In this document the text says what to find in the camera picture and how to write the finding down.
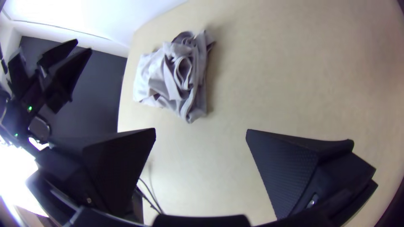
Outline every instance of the white wall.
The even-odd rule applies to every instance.
[[[7,0],[3,12],[17,31],[128,57],[133,33],[186,0]]]
[[[17,30],[10,24],[0,23],[0,44],[3,51],[4,60],[9,61],[10,56],[18,49],[20,46],[21,35]],[[8,91],[10,88],[7,85],[7,75],[4,75],[3,69],[0,70],[0,82],[1,85]]]

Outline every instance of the cable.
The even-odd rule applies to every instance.
[[[141,191],[135,189],[135,192],[136,192],[139,196],[145,198],[145,199],[147,200],[147,202],[150,204],[150,207],[153,208],[155,211],[157,211],[157,213],[161,214],[161,211],[157,210],[157,208],[150,202],[150,200],[149,200]]]
[[[147,190],[149,191],[149,193],[150,193],[150,195],[151,195],[151,198],[154,200],[154,202],[156,203],[157,207],[160,209],[160,212],[161,212],[162,214],[164,214],[163,209],[161,209],[159,203],[157,202],[156,198],[153,196],[153,194],[152,194],[151,190],[149,189],[149,187],[147,186],[147,184],[146,184],[141,178],[139,178],[139,180],[144,184],[144,186],[146,186]]]

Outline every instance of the textured black surface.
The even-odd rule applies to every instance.
[[[278,219],[291,214],[318,165],[350,154],[354,147],[352,140],[313,140],[252,129],[247,130],[246,141]],[[324,189],[326,181],[330,181],[327,175],[324,177],[315,182],[320,189],[316,193]]]
[[[287,217],[310,181],[317,155],[268,132],[249,129],[246,140],[276,217]]]

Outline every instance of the fabric fold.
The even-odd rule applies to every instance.
[[[182,32],[156,52],[143,54],[133,83],[133,100],[168,108],[188,123],[206,116],[207,55],[214,44],[204,30]]]

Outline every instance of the beige tabletop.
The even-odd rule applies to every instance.
[[[217,40],[209,114],[193,124],[132,99],[142,53],[179,32]],[[154,127],[142,178],[167,214],[276,220],[247,129],[355,141],[378,189],[348,226],[373,226],[404,174],[404,16],[395,0],[189,0],[140,28],[126,65],[118,130]],[[145,222],[156,213],[144,205]]]

